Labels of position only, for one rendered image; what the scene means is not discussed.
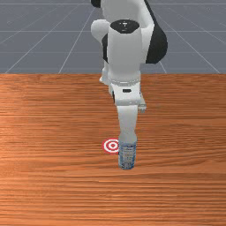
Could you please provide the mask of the clear plastic bottle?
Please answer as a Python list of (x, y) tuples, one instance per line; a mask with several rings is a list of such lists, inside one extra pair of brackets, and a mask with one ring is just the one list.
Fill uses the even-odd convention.
[(132, 133), (120, 133), (118, 139), (118, 166), (122, 170), (131, 170), (136, 161), (137, 136)]

